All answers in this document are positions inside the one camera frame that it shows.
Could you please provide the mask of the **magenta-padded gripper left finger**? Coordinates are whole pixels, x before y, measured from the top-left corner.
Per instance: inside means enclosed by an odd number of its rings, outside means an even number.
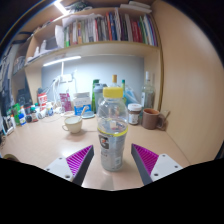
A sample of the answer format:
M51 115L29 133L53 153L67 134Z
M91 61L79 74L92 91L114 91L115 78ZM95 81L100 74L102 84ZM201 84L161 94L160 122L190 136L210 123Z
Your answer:
M45 170L81 186L93 156L94 147L90 145L68 157L55 159Z

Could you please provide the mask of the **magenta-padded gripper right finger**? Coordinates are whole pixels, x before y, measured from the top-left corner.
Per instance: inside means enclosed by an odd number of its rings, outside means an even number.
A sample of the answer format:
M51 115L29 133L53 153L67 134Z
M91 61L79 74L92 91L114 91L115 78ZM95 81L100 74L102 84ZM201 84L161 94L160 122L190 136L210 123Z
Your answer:
M182 166L167 154L158 155L137 144L131 145L131 154L144 185L182 169Z

